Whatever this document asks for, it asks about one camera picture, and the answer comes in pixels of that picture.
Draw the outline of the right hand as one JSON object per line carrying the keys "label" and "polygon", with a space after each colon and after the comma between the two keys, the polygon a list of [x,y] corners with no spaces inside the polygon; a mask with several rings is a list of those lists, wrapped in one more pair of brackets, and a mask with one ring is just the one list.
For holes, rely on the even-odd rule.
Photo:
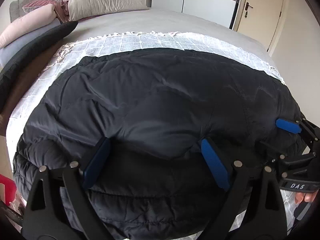
{"label": "right hand", "polygon": [[304,202],[313,202],[317,196],[318,191],[313,193],[303,193],[303,192],[296,192],[295,194],[295,203],[300,204],[302,201]]}

